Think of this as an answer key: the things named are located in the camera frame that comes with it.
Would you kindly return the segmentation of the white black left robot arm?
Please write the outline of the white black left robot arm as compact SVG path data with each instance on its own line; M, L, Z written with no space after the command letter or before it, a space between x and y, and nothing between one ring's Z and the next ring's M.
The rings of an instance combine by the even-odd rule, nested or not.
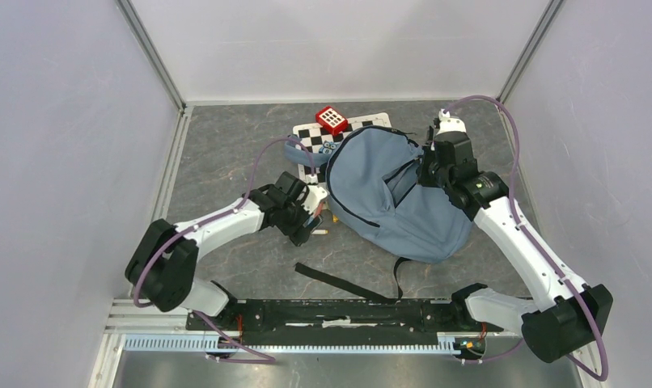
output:
M217 329L231 327L237 308L220 285L196 275L197 263L217 248L269 227L296 247L323 218L328 192L283 172L275 183L254 188L232 204L191 221L151 222L125 268L137 306L161 312L181 307L205 314Z

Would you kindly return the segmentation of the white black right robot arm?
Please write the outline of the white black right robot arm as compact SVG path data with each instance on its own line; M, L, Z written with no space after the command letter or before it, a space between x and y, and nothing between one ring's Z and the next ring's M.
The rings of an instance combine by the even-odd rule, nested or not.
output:
M479 322L520 335L541 361L552 363L600 343L613 296L570 269L533 230L504 181L480 171L465 132L431 133L423 145L418 182L441 188L450 202L485 232L510 261L531 298L476 284L452 295L452 323L470 330Z

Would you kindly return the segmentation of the blue student backpack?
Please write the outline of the blue student backpack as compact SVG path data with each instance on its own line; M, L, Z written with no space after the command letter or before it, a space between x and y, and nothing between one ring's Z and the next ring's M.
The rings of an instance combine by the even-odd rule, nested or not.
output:
M371 125L330 154L308 154L295 135L285 157L324 173L328 208L362 238L398 259L438 264L460 251L472 223L441 188L417 182L422 148L406 133Z

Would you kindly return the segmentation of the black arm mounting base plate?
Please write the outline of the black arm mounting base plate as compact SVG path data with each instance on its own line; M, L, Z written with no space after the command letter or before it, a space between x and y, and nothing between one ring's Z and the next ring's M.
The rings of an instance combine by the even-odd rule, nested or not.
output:
M226 334L237 331L246 346L431 345L439 333L501 330L460 317L446 299L247 299L211 321Z

